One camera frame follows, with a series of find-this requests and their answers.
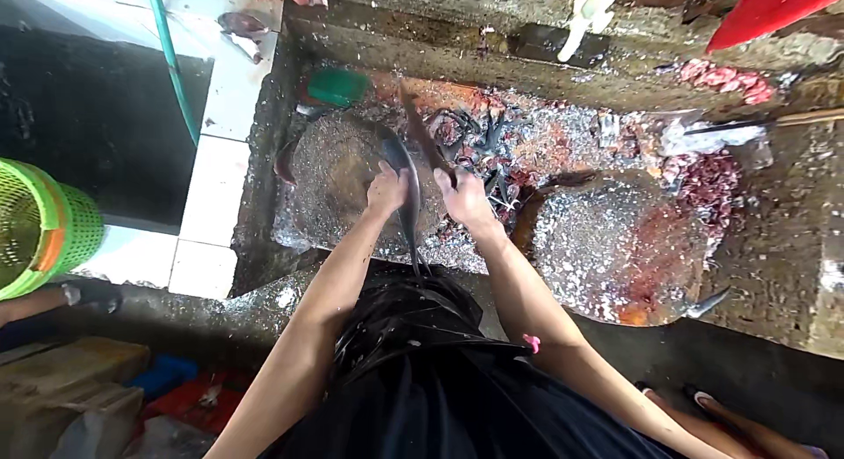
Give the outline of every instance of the blue object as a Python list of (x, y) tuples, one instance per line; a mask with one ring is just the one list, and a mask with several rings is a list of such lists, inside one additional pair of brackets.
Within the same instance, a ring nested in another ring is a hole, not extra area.
[(179, 108), (182, 109), (182, 117), (187, 124), (187, 130), (191, 133), (193, 145), (199, 145), (199, 127), (193, 121), (193, 112), (191, 105), (187, 102), (185, 96), (185, 86), (182, 83), (182, 74), (179, 72), (179, 62), (175, 59), (175, 49), (173, 48), (173, 39), (170, 37), (170, 27), (167, 25), (167, 10), (164, 8), (163, 0), (149, 0), (153, 6), (153, 14), (155, 15), (155, 26), (159, 30), (159, 39), (161, 39), (161, 50), (164, 51), (164, 58), (167, 60), (167, 69), (170, 71), (170, 79), (173, 82), (173, 90), (175, 91), (175, 99), (179, 101)]
[(153, 358), (153, 365), (141, 375), (130, 379), (123, 386), (143, 388), (143, 399), (152, 401), (170, 392), (199, 373), (196, 362), (187, 358), (160, 354)]

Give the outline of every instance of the red cloth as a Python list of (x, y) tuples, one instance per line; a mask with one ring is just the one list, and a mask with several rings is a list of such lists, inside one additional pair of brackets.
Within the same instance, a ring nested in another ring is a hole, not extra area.
[(706, 52), (772, 33), (838, 0), (739, 0), (715, 31)]

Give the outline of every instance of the hand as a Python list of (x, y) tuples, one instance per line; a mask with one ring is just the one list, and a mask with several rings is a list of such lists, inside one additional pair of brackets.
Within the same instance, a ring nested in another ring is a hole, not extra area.
[(451, 187), (451, 178), (447, 173), (439, 168), (434, 169), (434, 179), (440, 186), (442, 199), (446, 202), (451, 218), (465, 225), (472, 234), (501, 227), (486, 199), (484, 182), (463, 168), (456, 168), (454, 173), (458, 179), (456, 189)]
[(402, 175), (399, 177), (390, 164), (384, 161), (379, 161), (378, 167), (381, 168), (381, 173), (375, 176), (375, 180), (366, 192), (366, 199), (369, 202), (367, 209), (386, 219), (404, 204), (407, 198), (409, 175), (407, 169), (402, 169)]

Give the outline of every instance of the tiled wall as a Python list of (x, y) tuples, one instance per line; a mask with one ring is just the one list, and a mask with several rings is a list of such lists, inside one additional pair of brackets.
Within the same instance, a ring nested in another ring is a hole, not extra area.
[[(160, 46), (149, 0), (6, 1), (20, 8), (25, 23), (0, 16), (2, 25)], [(176, 53), (215, 61), (181, 231), (176, 236), (108, 226), (100, 251), (75, 273), (205, 298), (228, 295), (236, 264), (229, 246), (249, 164), (246, 140), (273, 64), (283, 3), (164, 0)], [(264, 59), (258, 65), (220, 36), (216, 18), (226, 11), (248, 11), (271, 28), (260, 42)]]

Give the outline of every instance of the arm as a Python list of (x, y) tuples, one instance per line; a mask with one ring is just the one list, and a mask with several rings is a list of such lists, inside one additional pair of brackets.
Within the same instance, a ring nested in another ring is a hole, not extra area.
[(435, 172), (449, 214), (468, 229), (490, 271), (490, 283), (507, 336), (542, 340), (533, 363), (632, 428), (692, 459), (727, 458), (695, 438), (642, 395), (592, 348), (524, 255), (507, 238), (484, 194), (484, 183), (458, 169), (458, 187)]
[(360, 294), (375, 240), (407, 194), (407, 175), (379, 166), (369, 206), (320, 267), (206, 458), (257, 456), (322, 399), (334, 343)]

